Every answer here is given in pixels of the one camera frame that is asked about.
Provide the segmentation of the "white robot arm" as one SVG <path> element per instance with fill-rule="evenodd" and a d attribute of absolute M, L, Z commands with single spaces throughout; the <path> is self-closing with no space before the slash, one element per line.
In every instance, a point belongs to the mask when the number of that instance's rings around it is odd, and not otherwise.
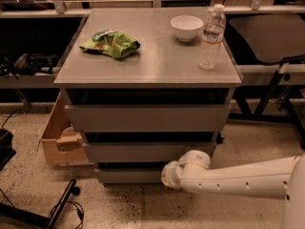
<path fill-rule="evenodd" d="M 305 155 L 221 169 L 210 164 L 209 155 L 191 150 L 166 164 L 161 180 L 191 193 L 283 199 L 281 229 L 304 229 Z"/>

